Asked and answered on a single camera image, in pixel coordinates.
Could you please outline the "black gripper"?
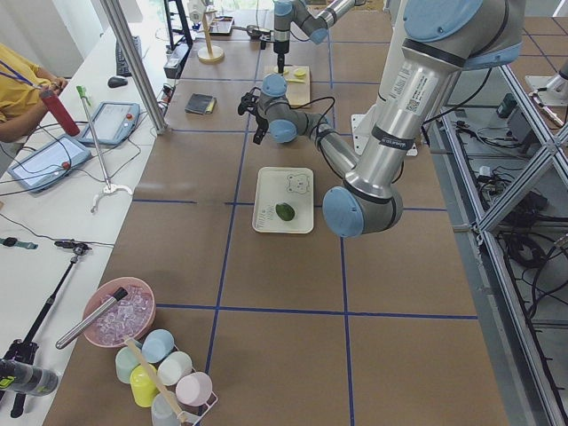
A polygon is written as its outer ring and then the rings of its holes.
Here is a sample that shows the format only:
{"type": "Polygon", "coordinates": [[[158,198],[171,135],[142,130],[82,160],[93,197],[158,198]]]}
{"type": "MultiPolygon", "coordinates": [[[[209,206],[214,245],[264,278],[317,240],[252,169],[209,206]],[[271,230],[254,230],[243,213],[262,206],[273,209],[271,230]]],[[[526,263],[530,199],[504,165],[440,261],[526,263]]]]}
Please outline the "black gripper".
{"type": "Polygon", "coordinates": [[[277,54],[277,72],[283,74],[285,71],[285,55],[289,53],[289,40],[275,40],[273,43],[273,51],[277,54]]]}
{"type": "Polygon", "coordinates": [[[266,119],[264,112],[261,110],[259,106],[256,107],[255,116],[258,128],[256,129],[256,132],[254,134],[253,143],[260,145],[264,139],[266,130],[269,129],[269,122],[266,119]]]}

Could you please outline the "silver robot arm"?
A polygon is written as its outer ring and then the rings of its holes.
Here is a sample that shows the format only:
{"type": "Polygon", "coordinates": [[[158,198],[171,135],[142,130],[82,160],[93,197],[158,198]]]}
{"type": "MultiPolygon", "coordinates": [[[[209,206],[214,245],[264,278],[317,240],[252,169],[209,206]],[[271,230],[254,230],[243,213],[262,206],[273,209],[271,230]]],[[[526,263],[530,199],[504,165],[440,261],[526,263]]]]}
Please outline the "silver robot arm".
{"type": "Polygon", "coordinates": [[[317,15],[312,15],[305,1],[274,1],[273,51],[277,54],[277,73],[282,74],[289,53],[291,25],[298,28],[315,43],[322,43],[328,30],[350,9],[365,5],[364,0],[336,0],[317,15]]]}
{"type": "Polygon", "coordinates": [[[287,143],[311,139],[342,184],[327,191],[323,215],[342,237],[378,233],[393,227],[403,211],[393,185],[407,151],[439,94],[453,74],[514,61],[522,45],[522,1],[409,1],[398,12],[395,29],[403,36],[402,62],[387,62],[395,74],[364,150],[357,154],[322,114],[293,108],[281,73],[263,80],[259,92],[244,95],[240,113],[256,117],[255,142],[265,134],[287,143]]]}

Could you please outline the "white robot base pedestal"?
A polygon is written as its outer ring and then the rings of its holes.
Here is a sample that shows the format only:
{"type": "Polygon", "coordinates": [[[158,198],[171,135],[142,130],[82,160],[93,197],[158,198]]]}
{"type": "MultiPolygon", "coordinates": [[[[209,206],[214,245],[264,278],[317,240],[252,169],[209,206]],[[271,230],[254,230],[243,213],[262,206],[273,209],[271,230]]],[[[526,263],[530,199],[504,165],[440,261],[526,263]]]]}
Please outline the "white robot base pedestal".
{"type": "Polygon", "coordinates": [[[393,18],[393,34],[390,40],[390,47],[385,62],[383,76],[380,81],[377,100],[365,115],[353,114],[351,116],[351,129],[354,149],[356,154],[362,154],[371,136],[371,130],[378,118],[380,118],[386,108],[386,100],[395,83],[398,71],[404,64],[404,55],[401,45],[406,38],[406,31],[403,23],[403,12],[406,8],[407,0],[398,2],[396,16],[393,18]]]}

